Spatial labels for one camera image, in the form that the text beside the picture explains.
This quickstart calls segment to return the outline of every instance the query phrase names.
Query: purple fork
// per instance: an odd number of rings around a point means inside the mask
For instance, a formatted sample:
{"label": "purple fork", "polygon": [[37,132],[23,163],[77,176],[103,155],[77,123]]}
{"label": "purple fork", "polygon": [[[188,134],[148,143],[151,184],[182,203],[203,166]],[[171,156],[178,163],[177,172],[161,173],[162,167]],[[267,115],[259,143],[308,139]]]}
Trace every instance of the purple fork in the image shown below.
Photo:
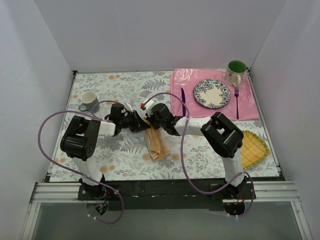
{"label": "purple fork", "polygon": [[239,119],[239,110],[238,110],[238,97],[239,97],[239,88],[236,86],[234,90],[234,96],[236,97],[236,119]]}

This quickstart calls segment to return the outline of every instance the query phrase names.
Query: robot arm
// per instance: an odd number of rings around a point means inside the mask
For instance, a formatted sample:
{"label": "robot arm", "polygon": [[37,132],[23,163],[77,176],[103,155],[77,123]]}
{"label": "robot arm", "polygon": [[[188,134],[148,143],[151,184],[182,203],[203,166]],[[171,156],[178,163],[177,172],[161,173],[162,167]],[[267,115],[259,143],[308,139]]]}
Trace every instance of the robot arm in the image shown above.
{"label": "robot arm", "polygon": [[[155,129],[163,128],[168,134],[174,136],[183,134],[186,117],[173,116],[165,104],[155,104],[152,100],[145,106],[143,104],[141,108],[146,110],[146,119]],[[68,157],[73,158],[79,170],[99,182],[105,181],[104,175],[94,159],[90,159],[95,151],[98,136],[117,136],[124,128],[129,128],[134,133],[150,128],[128,104],[124,106],[114,103],[110,114],[105,119],[112,122],[74,116],[60,143],[61,150],[66,152]],[[222,158],[226,182],[243,171],[241,146],[244,135],[222,113],[216,112],[211,117],[189,119],[185,134],[206,137],[213,150]],[[103,197],[105,190],[101,185],[86,177],[82,177],[79,181],[93,197]],[[241,192],[245,183],[246,178],[241,174],[230,184],[232,185],[230,192],[233,196]]]}
{"label": "robot arm", "polygon": [[[142,109],[146,110],[147,120],[155,129],[162,127],[168,134],[175,136],[183,134],[187,118],[173,116],[165,104],[155,104],[150,100],[142,105]],[[211,117],[190,118],[185,134],[204,136],[208,140],[213,150],[222,158],[226,182],[243,172],[241,147],[244,134],[221,112],[216,112]],[[245,181],[245,175],[241,174],[231,185],[238,187]]]}

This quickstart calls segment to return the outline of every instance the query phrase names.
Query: plate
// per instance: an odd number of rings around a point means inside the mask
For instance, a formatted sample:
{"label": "plate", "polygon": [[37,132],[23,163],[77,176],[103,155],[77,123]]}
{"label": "plate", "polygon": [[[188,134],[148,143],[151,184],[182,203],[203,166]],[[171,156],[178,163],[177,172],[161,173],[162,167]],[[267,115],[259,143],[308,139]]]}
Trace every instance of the plate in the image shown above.
{"label": "plate", "polygon": [[198,82],[193,89],[193,95],[198,103],[209,109],[222,108],[231,98],[229,88],[215,79]]}
{"label": "plate", "polygon": [[244,138],[241,147],[241,162],[243,170],[247,170],[260,163],[269,154],[266,143],[252,131],[242,131]]}

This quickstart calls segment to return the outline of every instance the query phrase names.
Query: clear acrylic panel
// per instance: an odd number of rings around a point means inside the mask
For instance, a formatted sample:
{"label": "clear acrylic panel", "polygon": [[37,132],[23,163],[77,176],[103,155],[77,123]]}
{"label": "clear acrylic panel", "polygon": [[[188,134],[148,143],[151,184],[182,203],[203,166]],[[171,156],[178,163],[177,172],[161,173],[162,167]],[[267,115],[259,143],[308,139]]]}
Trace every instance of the clear acrylic panel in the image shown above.
{"label": "clear acrylic panel", "polygon": [[[117,218],[118,211],[103,217]],[[33,240],[300,240],[290,202],[254,202],[239,218],[206,209],[126,210],[108,225],[88,217],[85,203],[42,203]]]}

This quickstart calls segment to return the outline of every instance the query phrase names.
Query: yellow cloth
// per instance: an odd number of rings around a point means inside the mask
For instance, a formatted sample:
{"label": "yellow cloth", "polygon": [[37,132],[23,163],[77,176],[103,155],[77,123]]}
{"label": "yellow cloth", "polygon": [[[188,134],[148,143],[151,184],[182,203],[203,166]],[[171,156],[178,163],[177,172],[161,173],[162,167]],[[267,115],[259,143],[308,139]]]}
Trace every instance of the yellow cloth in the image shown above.
{"label": "yellow cloth", "polygon": [[260,163],[269,154],[266,143],[252,131],[242,131],[244,138],[241,148],[241,162],[243,170],[247,170]]}
{"label": "yellow cloth", "polygon": [[144,138],[146,140],[146,148],[149,150],[153,160],[159,160],[171,154],[169,146],[161,133],[161,130],[155,130],[154,127],[144,130]]}

